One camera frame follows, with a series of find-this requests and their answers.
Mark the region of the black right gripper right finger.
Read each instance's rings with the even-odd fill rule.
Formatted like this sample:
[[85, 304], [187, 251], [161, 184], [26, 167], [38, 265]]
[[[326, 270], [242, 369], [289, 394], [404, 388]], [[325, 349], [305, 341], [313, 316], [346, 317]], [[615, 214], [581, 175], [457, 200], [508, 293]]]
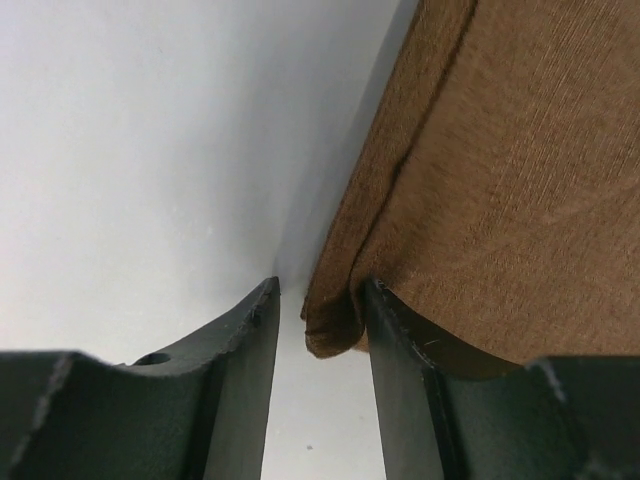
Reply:
[[551, 356], [518, 365], [363, 288], [390, 479], [635, 479], [639, 360]]

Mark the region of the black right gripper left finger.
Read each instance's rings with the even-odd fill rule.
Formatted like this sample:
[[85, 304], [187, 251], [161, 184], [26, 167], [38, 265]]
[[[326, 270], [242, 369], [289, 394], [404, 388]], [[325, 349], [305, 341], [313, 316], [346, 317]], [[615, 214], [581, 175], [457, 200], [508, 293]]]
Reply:
[[133, 364], [78, 351], [1, 355], [5, 479], [257, 479], [280, 285]]

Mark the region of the brown cloth napkin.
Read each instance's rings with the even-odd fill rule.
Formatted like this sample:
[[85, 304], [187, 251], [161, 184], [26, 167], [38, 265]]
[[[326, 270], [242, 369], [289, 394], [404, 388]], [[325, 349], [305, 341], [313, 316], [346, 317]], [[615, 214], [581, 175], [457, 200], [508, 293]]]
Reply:
[[301, 312], [366, 349], [363, 284], [493, 355], [639, 352], [639, 5], [422, 1]]

